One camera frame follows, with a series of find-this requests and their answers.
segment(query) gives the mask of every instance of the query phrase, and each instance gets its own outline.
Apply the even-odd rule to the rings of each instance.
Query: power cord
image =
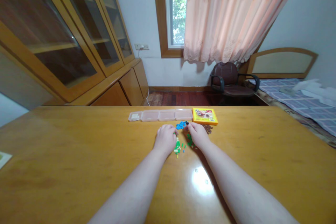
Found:
[[[139,53],[140,53],[140,50],[143,50],[144,49],[144,46],[140,46],[140,48],[139,48],[139,50],[138,50],[138,58],[140,58],[140,56],[139,56]]]
[[[138,50],[138,58],[140,58],[140,56],[139,56],[140,50],[143,50],[143,49],[144,49],[144,46],[140,46],[140,48]],[[149,89],[148,89],[148,95],[146,97],[146,101],[147,101],[148,106],[150,107],[149,102],[148,102],[148,96],[149,96]]]
[[[148,96],[149,96],[149,89],[148,89],[148,95],[146,97],[146,100],[147,100],[148,106],[150,107],[149,102],[148,102]]]

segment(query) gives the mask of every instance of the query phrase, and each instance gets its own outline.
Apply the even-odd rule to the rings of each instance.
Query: clear plastic container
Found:
[[[158,110],[144,110],[142,112],[141,121],[158,121],[159,111]]]
[[[180,108],[180,109],[175,110],[176,121],[192,120],[193,119],[192,114],[193,114],[193,112],[191,111],[191,109]]]
[[[175,121],[175,110],[160,110],[159,121]]]
[[[141,117],[142,117],[142,111],[131,112],[128,117],[128,120],[129,121],[139,121],[141,120]]]

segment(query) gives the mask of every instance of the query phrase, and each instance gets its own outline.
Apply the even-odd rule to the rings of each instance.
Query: wooden headboard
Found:
[[[261,79],[304,79],[317,56],[312,51],[295,47],[257,52],[247,62],[247,74],[257,75]]]

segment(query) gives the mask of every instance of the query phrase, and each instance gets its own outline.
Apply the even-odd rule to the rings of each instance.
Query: glass cabinet door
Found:
[[[61,15],[51,0],[0,0],[0,4],[3,46],[66,101],[104,79],[66,10]]]
[[[96,0],[63,0],[106,76],[124,66],[109,24]]]
[[[122,18],[118,0],[100,0],[103,9],[108,17],[115,39],[118,41],[118,48],[124,59],[124,63],[128,63],[134,59],[133,50],[125,29],[124,20]]]

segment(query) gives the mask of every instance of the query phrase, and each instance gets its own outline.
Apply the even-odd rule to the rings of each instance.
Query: tree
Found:
[[[187,0],[173,0],[173,42],[184,43],[184,31],[186,29]]]

